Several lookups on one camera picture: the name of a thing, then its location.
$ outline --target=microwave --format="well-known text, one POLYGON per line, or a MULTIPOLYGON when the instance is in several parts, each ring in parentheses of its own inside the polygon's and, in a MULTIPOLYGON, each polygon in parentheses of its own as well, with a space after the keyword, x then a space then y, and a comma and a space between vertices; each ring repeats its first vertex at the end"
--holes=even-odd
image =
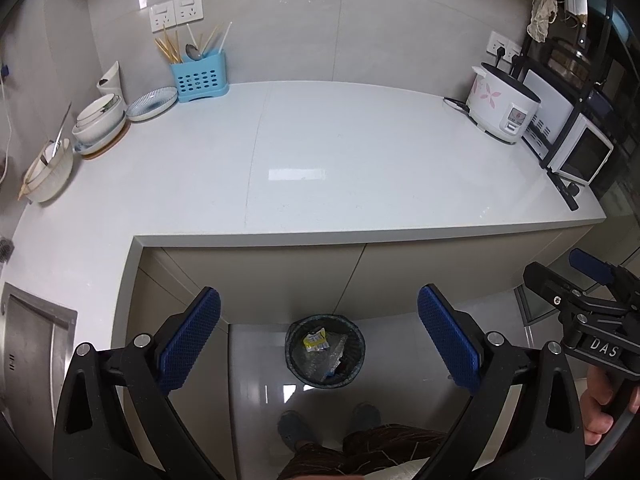
MULTIPOLYGON (((527 72, 523 83, 540 97, 540 106, 522 138, 542 160, 548 149, 534 130, 553 144, 574 107, 558 90, 532 70, 527 72)), ((567 180, 588 186, 612 151, 613 144, 605 134, 580 114, 551 159, 549 169, 567 180)))

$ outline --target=stainless steel sink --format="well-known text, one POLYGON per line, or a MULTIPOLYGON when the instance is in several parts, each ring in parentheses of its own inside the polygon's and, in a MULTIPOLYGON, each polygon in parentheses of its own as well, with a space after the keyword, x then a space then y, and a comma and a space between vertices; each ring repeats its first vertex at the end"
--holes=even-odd
POLYGON ((5 284, 0 300, 2 414, 51 477, 53 427, 78 313, 5 284))

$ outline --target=human hand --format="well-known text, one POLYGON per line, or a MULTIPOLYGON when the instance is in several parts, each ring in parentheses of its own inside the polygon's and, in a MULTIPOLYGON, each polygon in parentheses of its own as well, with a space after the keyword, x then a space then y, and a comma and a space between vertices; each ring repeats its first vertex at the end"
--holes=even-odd
MULTIPOLYGON (((602 436, 613 426, 613 417, 602 412, 602 407, 611 402, 613 387, 604 370, 589 365, 587 389, 580 397, 584 443, 595 446, 602 436)), ((637 386, 629 400, 629 411, 636 413, 640 408, 640 386, 637 386)))

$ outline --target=tiled wall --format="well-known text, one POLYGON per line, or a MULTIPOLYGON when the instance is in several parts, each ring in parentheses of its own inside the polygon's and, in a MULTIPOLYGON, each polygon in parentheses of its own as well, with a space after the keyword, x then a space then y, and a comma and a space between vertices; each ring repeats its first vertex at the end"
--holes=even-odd
MULTIPOLYGON (((167 0, 148 0, 156 4, 167 0)), ((521 41, 531 0, 203 0, 206 35, 234 22, 231 82, 336 80, 463 97, 491 30, 521 41)), ((120 61, 128 100, 171 84, 138 0, 88 0, 103 69, 120 61)), ((187 39, 187 31, 180 30, 187 39)))
MULTIPOLYGON (((58 134, 69 101, 76 116, 97 98, 95 83, 102 72, 86 0, 25 0, 1 44, 2 60, 10 70, 5 89, 14 135, 8 174, 0 187, 0 234, 11 237, 26 204, 25 199, 16 200, 24 171, 46 140, 58 134)), ((69 137, 72 124, 69 117, 69 137)), ((8 135, 0 101, 2 150, 8 135)))

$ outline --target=foot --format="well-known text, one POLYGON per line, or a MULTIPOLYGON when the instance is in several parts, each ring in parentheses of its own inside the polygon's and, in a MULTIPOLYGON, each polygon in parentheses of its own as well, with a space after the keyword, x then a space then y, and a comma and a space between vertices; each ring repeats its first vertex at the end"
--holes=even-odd
POLYGON ((280 415, 278 433, 282 441, 293 452, 296 452, 304 444, 318 443, 314 432, 298 412, 289 411, 280 415))
POLYGON ((351 421, 347 428, 347 435, 356 433, 356 431, 372 430, 382 426, 382 416, 380 410, 372 404, 362 402, 358 404, 351 414, 351 421))

